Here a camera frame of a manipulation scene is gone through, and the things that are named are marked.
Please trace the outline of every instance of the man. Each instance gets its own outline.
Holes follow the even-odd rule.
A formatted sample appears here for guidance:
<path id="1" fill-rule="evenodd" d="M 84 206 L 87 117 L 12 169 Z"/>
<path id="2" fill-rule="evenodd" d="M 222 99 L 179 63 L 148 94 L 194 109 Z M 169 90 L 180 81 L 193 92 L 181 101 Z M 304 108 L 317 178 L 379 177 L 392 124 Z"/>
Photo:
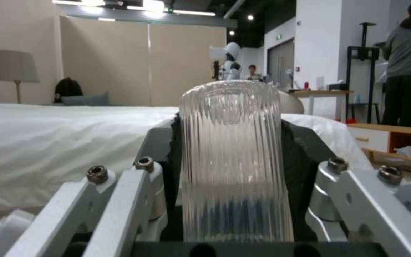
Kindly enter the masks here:
<path id="1" fill-rule="evenodd" d="M 246 78 L 246 80 L 263 81 L 263 76 L 256 73 L 256 65 L 250 65 L 248 69 L 250 70 L 250 75 Z"/>
<path id="2" fill-rule="evenodd" d="M 389 36 L 383 55 L 388 63 L 383 124 L 411 127 L 411 5 L 410 17 Z"/>

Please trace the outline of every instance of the beige wall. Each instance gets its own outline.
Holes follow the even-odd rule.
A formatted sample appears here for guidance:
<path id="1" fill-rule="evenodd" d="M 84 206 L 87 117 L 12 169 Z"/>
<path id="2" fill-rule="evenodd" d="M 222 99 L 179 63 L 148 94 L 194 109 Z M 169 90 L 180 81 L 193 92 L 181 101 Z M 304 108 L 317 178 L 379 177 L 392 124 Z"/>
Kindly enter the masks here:
<path id="1" fill-rule="evenodd" d="M 60 17 L 64 76 L 112 104 L 149 106 L 147 24 Z"/>
<path id="2" fill-rule="evenodd" d="M 64 75 L 126 106 L 178 106 L 185 91 L 212 80 L 209 47 L 225 46 L 225 28 L 207 26 L 61 17 L 61 34 Z"/>
<path id="3" fill-rule="evenodd" d="M 39 83 L 21 84 L 22 103 L 53 102 L 61 77 L 59 47 L 59 19 L 52 1 L 0 1 L 0 49 L 30 52 L 39 75 Z M 0 102 L 17 102 L 14 83 L 0 81 Z"/>
<path id="4" fill-rule="evenodd" d="M 209 47 L 225 46 L 221 27 L 151 24 L 153 105 L 178 106 L 183 93 L 212 81 Z"/>

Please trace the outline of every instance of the black backpack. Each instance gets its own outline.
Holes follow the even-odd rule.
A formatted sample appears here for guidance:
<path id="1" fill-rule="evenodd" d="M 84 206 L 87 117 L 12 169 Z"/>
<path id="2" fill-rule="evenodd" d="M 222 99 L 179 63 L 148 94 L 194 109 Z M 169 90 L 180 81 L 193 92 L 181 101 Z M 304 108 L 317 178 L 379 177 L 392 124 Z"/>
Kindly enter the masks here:
<path id="1" fill-rule="evenodd" d="M 54 103 L 62 103 L 63 96 L 83 96 L 82 89 L 77 81 L 71 78 L 60 80 L 55 87 L 55 101 Z"/>

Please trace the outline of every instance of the wooden cabinet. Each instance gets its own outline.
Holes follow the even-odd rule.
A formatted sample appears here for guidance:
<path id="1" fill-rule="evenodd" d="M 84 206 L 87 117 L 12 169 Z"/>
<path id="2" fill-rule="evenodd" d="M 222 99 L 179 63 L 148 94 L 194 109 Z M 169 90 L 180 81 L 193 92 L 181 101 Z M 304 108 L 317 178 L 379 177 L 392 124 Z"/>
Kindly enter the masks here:
<path id="1" fill-rule="evenodd" d="M 395 148 L 411 145 L 411 127 L 396 127 L 377 124 L 349 124 L 349 131 L 359 146 L 374 155 L 411 161 L 411 158 L 396 154 Z"/>

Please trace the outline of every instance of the drawer handle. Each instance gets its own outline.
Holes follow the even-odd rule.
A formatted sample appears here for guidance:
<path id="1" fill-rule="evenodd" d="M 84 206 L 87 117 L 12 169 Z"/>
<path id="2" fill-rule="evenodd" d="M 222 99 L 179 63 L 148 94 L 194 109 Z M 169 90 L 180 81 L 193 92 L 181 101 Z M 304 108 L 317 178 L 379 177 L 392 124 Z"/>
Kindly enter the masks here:
<path id="1" fill-rule="evenodd" d="M 369 142 L 369 138 L 356 138 L 357 141 Z"/>

